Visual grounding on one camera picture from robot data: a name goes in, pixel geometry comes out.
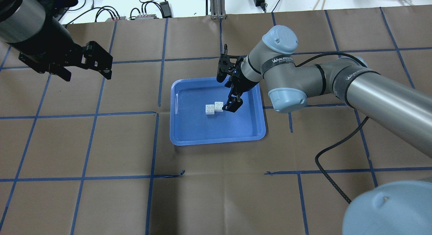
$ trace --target white floor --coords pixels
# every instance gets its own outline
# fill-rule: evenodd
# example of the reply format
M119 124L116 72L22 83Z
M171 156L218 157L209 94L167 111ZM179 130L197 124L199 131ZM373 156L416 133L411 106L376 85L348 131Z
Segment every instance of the white floor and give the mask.
M278 0L266 0L268 4L267 10L273 10ZM321 10L321 9L348 9L348 8L367 8L367 7L391 7L402 5L422 5L432 4L432 0L281 0L275 12L278 11L299 11L299 10ZM78 7L82 5L84 0L79 1ZM174 17L194 17L203 16L206 13L205 0L168 0ZM130 15L131 9L134 7L141 8L141 3L138 0L95 0L95 7L110 5L115 7L121 16ZM87 4L83 9L68 12L61 20L62 24L66 24L88 10L91 6L91 0L87 0ZM255 7L253 0L225 0L225 9L227 14L251 14L262 13L259 7ZM156 7L149 4L147 11L150 14L159 15ZM93 10L77 19L74 23L94 22L97 10ZM107 12L102 13L98 21L105 21L109 17Z

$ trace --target robotic arm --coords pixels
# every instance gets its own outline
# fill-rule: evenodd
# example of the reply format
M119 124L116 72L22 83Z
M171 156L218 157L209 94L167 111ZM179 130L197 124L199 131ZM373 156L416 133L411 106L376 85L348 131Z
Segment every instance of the robotic arm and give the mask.
M98 71L109 80L112 56L95 41L84 47L74 43L69 32L53 18L53 11L77 3L0 0L0 39L20 51L19 59L38 73L49 72L70 81L71 72L65 67L77 66Z
M217 81L223 82L229 75L225 86L231 91L223 109L236 112L242 105L242 93L261 80L265 80L277 112L293 112L306 106L307 98L335 94L432 158L430 96L379 75L352 56L314 66L296 66L291 55L297 45L295 33L278 25L246 58L227 55L225 46Z

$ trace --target light blue joint cap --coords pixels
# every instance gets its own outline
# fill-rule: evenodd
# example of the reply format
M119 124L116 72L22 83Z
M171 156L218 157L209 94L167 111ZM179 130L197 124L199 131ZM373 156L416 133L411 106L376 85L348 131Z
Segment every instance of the light blue joint cap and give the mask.
M399 181L359 195L348 206L343 235L432 233L432 183Z
M364 64L366 67L369 67L368 64L366 63L366 61L365 61L363 58L361 58L361 57L357 57L357 56L355 56L355 57L358 58L361 62L363 62L363 64ZM339 59L341 59L341 58L348 58L348 59L354 61L356 64L360 65L357 61L353 60L353 59L350 58L350 57L342 56L342 57L340 57Z
M294 112L306 106L307 95L294 88L275 88L269 92L269 98L276 112Z
M298 47L296 34L288 27L282 25L273 26L262 39L267 47L281 54L290 55Z

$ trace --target white cube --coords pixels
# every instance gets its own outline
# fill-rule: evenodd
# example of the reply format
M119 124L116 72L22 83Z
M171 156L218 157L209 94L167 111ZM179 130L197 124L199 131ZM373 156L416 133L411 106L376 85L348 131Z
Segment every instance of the white cube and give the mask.
M223 102L215 102L215 112L223 112Z
M206 115L215 114L215 106L213 104L206 105Z

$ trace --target blue plastic bin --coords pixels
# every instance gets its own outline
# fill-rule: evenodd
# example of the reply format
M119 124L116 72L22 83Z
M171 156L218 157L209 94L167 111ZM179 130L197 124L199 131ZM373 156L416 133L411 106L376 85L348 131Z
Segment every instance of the blue plastic bin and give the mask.
M259 85L242 95L237 112L206 115L206 104L226 102L230 89L216 77L185 79L171 86L170 139L176 146L260 140L266 134Z

